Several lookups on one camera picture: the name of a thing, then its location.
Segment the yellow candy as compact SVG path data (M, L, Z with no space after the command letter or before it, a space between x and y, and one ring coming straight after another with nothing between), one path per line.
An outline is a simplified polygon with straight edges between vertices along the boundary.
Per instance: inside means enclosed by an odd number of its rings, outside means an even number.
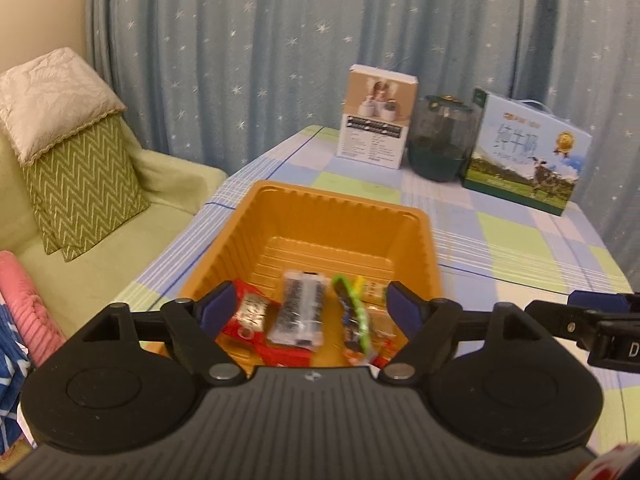
M356 294L359 300L367 307L375 309L387 309L388 284L385 282L370 280L363 276L357 276L355 281Z

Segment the clear black-print snack packet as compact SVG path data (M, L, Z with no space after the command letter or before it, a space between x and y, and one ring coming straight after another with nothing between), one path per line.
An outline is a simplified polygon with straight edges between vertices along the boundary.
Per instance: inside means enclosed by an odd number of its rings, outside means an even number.
M310 351L323 344L322 310L330 280L323 274L288 270L283 274L283 301L268 333L272 344Z

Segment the checkered tablecloth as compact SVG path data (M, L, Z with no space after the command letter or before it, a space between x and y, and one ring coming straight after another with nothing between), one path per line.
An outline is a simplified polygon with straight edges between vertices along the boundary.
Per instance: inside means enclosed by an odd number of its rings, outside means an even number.
M454 183L427 181L408 167L389 170L339 158L336 146L336 130L308 126L232 174L118 299L150 310L176 296L258 180L423 210L431 220L444 292L468 309L497 300L520 307L534 299L563 302L573 290L631 290L575 204L557 217Z

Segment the red candy in tray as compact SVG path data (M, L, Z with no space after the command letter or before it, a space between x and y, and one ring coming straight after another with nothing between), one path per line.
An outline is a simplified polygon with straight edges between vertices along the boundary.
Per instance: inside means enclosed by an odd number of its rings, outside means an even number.
M269 322L281 305L247 282L234 280L233 285L236 308L221 333L252 346L265 344Z
M270 347L266 344L255 344L254 349L262 360L262 364L274 367L310 367L314 352L297 347Z

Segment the green-white snack in tray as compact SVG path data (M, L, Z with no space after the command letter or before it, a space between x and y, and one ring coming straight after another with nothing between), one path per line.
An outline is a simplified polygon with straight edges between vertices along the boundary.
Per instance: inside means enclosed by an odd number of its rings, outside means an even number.
M349 363L364 362L373 350L367 309L344 275L335 275L332 287L342 306L344 356Z

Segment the orange plastic tray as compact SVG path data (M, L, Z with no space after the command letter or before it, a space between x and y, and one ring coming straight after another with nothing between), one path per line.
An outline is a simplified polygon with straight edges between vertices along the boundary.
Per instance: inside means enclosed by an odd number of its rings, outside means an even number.
M424 299L442 292L431 223L420 210L353 198L292 184L255 184L195 266L181 298L199 300L224 281L254 285L279 304L283 274L295 270L325 275L330 284L322 310L323 344L310 367L372 366L390 362L407 338L387 309L367 309L372 352L349 363L344 356L343 309L332 287L344 275L355 288L357 276L400 281ZM165 326L145 337L160 341L166 356L177 359ZM250 374L262 364L254 346L223 333L216 343Z

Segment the light green sofa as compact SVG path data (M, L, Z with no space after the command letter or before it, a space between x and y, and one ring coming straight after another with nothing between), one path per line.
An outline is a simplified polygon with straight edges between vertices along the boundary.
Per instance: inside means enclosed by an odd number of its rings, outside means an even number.
M59 252L44 252L22 170L8 138L1 137L1 248L20 260L67 336L115 300L227 179L218 168L142 148L127 124L122 136L150 206L70 262Z

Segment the pink ribbed pillow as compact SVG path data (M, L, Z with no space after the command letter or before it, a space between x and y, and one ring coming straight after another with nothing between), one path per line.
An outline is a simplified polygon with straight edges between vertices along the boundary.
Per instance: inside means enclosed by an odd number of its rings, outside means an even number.
M0 262L1 295L32 362L41 366L66 343L66 338L44 305L34 282L12 252L2 250Z

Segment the milk carton gift box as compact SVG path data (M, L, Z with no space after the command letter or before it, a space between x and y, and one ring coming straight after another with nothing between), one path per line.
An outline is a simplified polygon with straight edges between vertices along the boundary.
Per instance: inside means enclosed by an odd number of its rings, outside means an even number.
M472 99L475 144L462 174L470 190L562 214L573 195L591 136L536 107L483 88Z

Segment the green zigzag cushion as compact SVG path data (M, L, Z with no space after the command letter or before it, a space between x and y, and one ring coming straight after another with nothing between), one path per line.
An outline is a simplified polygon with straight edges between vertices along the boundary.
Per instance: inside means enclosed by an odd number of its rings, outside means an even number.
M22 171L43 250L66 262L150 206L118 115L56 144Z

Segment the blue patterned cloth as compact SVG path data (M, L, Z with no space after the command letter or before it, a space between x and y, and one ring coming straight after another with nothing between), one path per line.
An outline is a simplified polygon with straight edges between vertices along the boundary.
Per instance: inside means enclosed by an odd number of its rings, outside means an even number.
M0 419L1 455L6 455L21 437L17 422L17 407L24 382L32 368L29 352L13 321L11 313L1 299L0 307Z

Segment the dark green glass jar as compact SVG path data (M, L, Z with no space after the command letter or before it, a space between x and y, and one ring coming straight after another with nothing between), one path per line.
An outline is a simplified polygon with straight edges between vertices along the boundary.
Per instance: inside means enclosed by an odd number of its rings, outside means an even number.
M420 177L460 177L475 142L473 110L454 96L424 96L416 103L408 136L408 162Z

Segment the white product box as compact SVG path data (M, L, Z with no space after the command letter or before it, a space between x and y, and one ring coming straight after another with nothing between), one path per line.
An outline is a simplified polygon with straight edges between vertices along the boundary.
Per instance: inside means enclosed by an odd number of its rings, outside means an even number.
M337 156L398 169L418 88L416 76L354 64L348 73Z

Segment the blue star curtain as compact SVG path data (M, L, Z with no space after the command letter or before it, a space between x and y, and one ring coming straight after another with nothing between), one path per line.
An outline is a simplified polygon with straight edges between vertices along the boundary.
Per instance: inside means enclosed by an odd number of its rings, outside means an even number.
M146 148L235 171L340 119L349 67L541 102L588 131L575 200L639 281L639 0L87 0L89 58Z

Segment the beige cushion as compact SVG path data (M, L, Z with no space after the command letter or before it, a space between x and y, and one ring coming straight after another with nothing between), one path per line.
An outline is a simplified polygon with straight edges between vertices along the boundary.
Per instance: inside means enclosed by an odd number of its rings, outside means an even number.
M21 166L124 110L111 87L69 47L1 74L1 131Z

